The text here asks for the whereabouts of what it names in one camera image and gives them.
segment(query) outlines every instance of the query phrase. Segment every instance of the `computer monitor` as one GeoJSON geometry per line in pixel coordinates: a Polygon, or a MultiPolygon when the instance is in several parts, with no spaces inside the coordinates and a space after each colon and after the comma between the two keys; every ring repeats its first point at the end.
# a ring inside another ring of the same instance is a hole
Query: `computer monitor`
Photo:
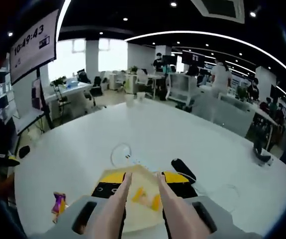
{"type": "Polygon", "coordinates": [[[163,56],[163,63],[165,65],[177,65],[177,56],[163,56]]]}
{"type": "Polygon", "coordinates": [[[187,65],[196,63],[198,67],[204,67],[204,56],[184,51],[182,54],[182,63],[187,65]]]}
{"type": "Polygon", "coordinates": [[[43,95],[40,78],[37,78],[32,82],[31,102],[33,108],[44,111],[45,99],[43,95]]]}

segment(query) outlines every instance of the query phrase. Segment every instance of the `white round table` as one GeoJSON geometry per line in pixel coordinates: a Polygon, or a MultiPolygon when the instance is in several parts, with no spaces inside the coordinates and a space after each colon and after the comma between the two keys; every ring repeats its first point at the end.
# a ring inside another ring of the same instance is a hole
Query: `white round table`
{"type": "MultiPolygon", "coordinates": [[[[91,194],[101,173],[112,168],[111,150],[130,144],[132,157],[154,168],[173,170],[182,159],[214,201],[228,204],[225,185],[237,188],[232,211],[236,226],[265,235],[286,208],[286,165],[254,163],[252,143],[240,136],[168,105],[144,99],[81,117],[40,138],[15,168],[15,198],[28,236],[44,233],[54,224],[53,192],[67,195],[71,204],[91,194]]],[[[165,225],[123,235],[122,238],[167,238],[165,225]]]]}

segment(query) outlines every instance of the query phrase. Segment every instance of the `floor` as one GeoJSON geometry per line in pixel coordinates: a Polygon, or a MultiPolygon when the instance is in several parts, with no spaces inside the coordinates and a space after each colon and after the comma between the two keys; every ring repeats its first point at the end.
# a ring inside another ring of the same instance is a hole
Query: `floor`
{"type": "MultiPolygon", "coordinates": [[[[95,101],[96,101],[97,106],[107,106],[108,107],[108,106],[117,105],[117,104],[125,102],[125,93],[118,93],[116,91],[107,90],[107,91],[104,91],[103,96],[95,97],[95,101]]],[[[160,101],[160,100],[158,100],[158,98],[156,99],[156,101],[159,101],[163,104],[167,104],[167,105],[172,106],[172,107],[175,107],[177,105],[177,103],[174,101],[160,101]]],[[[92,103],[92,101],[89,101],[89,108],[91,106],[93,106],[93,103],[92,103]]],[[[70,119],[63,119],[63,123],[65,123],[69,120],[70,119]]],[[[61,124],[61,122],[58,120],[55,120],[53,123],[55,126],[59,126],[61,124]]],[[[21,139],[19,142],[19,149],[25,145],[30,145],[30,147],[34,146],[35,142],[41,136],[41,131],[39,129],[41,127],[41,125],[43,125],[45,128],[47,127],[47,126],[45,126],[44,122],[41,124],[41,122],[39,121],[36,123],[36,125],[33,125],[32,127],[30,127],[29,131],[25,131],[24,133],[22,133],[21,139]]],[[[280,158],[283,151],[275,145],[271,149],[271,153],[275,157],[280,158]]]]}

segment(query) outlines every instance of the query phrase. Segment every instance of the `ceiling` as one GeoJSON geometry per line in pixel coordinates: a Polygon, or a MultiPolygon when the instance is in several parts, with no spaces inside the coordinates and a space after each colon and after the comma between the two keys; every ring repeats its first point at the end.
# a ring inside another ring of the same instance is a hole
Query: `ceiling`
{"type": "MultiPolygon", "coordinates": [[[[38,7],[33,8],[33,14],[29,12],[23,17],[25,21],[21,20],[20,24],[16,25],[17,31],[25,32],[41,18],[41,15],[46,15],[63,2],[63,0],[34,0],[33,2],[37,1],[38,7]]],[[[286,37],[284,37],[286,36],[286,5],[283,1],[244,0],[245,24],[204,17],[191,0],[175,0],[177,7],[171,7],[170,2],[171,0],[72,0],[65,15],[59,39],[77,37],[127,39],[160,31],[204,31],[251,43],[286,65],[286,37]],[[259,9],[257,17],[250,17],[250,11],[256,9],[259,9]]],[[[173,46],[175,50],[192,49],[194,52],[208,56],[212,56],[212,53],[214,56],[223,55],[227,61],[252,71],[255,71],[257,66],[270,67],[271,71],[278,76],[280,86],[286,91],[286,70],[269,56],[236,41],[209,35],[166,34],[129,42],[150,46],[155,42],[156,45],[173,46]]],[[[235,67],[235,69],[248,73],[243,68],[235,67]]]]}

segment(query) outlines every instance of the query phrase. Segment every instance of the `purple package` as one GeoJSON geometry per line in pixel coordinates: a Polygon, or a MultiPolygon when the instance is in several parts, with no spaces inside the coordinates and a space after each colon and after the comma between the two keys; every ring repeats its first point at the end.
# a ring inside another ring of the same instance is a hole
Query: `purple package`
{"type": "Polygon", "coordinates": [[[58,193],[58,192],[54,192],[54,197],[55,197],[55,205],[52,208],[51,212],[58,214],[60,211],[60,205],[62,202],[62,199],[64,200],[64,202],[66,201],[66,195],[65,193],[58,193]]]}

